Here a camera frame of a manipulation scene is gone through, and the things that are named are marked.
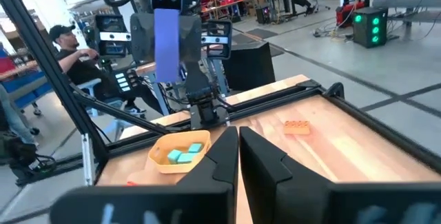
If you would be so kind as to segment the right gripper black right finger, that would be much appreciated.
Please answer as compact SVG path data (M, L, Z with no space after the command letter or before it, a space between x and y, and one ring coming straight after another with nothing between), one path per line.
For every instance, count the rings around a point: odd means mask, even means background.
M440 224L439 183L334 183L248 127L240 165L255 223Z

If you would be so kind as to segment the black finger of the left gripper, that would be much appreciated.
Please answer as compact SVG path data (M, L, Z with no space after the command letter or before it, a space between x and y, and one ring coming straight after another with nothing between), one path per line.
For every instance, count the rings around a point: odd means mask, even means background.
M130 18L132 57L136 62L154 62L154 15L135 13Z
M180 16L180 61L198 62L201 59L202 22L199 16Z

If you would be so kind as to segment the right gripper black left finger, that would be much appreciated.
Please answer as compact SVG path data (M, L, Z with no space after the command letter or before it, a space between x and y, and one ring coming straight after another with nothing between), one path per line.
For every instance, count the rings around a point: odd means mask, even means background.
M176 185L85 186L50 210L51 224L234 223L238 131L228 127Z

